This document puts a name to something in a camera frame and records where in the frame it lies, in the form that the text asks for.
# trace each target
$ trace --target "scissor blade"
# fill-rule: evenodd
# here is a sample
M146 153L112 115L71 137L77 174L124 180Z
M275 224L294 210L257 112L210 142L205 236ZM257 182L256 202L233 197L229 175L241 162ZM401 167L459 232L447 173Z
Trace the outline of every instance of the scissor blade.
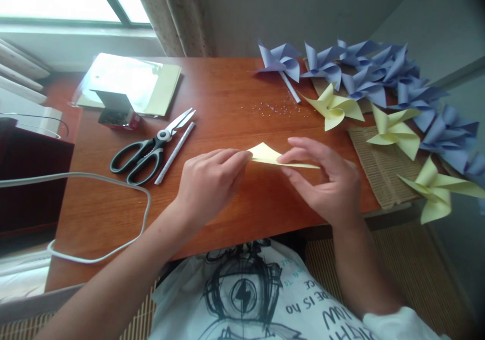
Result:
M177 118L175 118L175 120L173 122L171 122L168 127L166 127L165 129L167 129L169 132L172 132L172 130L174 130L176 127L178 127L178 125L180 124L180 122L182 120L185 119L185 117L190 113L190 111L192 110L192 108L188 109L187 111L183 112L182 114L180 114Z
M189 113L189 115L187 115L187 116L185 117L185 119L184 119L184 120L182 120L182 121L181 121L181 122L180 122L180 123L179 123L179 124L178 124L178 125L175 127L175 129L176 129L176 128L183 127L185 124L187 124L187 122L188 122L188 121L191 119L191 117L192 117L192 116L193 116L193 115L196 113L196 111L197 111L197 110L192 110L192 111Z

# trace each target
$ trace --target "wooden table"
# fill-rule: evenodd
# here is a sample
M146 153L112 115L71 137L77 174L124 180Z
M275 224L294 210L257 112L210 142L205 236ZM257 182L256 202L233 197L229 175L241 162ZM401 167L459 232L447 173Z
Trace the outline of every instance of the wooden table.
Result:
M124 180L110 172L112 157L136 140L155 136L168 122L190 107L197 109L197 126L170 167L163 183L145 185L153 196L149 223L176 197L184 162L218 148L249 149L265 142L286 152L290 136L306 136L323 142L349 161L355 162L362 177L361 211L380 209L352 142L350 126L374 125L345 119L325 132L323 117L306 102L297 105L278 73L252 71L262 67L261 59L159 58L154 61L182 67L173 105L163 119L143 118L137 132L111 130L97 123L99 111L84 109L71 163L71 172L91 172ZM293 83L303 95L316 99L309 79ZM176 142L169 144L171 154ZM301 170L310 181L319 172ZM55 249L84 258L98 258L133 239L139 233L146 199L142 192L112 184L70 178L56 234ZM279 167L251 162L234 201L209 222L175 255L183 258L254 239L314 226L321 218L296 193ZM109 260L83 265L52 258L46 290L83 283Z

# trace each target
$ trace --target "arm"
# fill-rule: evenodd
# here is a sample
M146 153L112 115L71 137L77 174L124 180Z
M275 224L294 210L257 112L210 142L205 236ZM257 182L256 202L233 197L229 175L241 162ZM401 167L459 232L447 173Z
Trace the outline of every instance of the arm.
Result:
M251 153L217 150L188 160L177 198L146 232L79 290L36 339L117 338L161 268L237 193Z
M282 167L307 204L333 229L338 279L349 307L361 318L399 311L406 302L384 267L359 213L357 167L329 147L308 138L289 138L293 148L278 160L312 160L322 167L322 182L312 186L297 171Z

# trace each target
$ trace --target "white t-shirt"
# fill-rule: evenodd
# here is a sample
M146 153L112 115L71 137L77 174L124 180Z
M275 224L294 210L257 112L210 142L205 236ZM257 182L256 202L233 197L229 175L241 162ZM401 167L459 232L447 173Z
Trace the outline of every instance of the white t-shirt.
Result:
M269 239L187 258L152 299L150 339L440 339L408 307L359 320Z

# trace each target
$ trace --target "hand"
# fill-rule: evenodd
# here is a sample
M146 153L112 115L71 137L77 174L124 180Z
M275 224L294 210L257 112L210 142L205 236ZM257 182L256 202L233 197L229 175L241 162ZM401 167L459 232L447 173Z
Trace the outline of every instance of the hand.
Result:
M186 214L191 225L195 224L195 229L215 218L232 201L252 156L248 151L220 149L185 162L173 204Z
M312 186L297 171L281 168L306 203L334 229L350 228L362 222L359 214L360 175L356 165L315 140L288 138L288 142L293 148L278 158L279 163L311 160L324 170L321 183Z

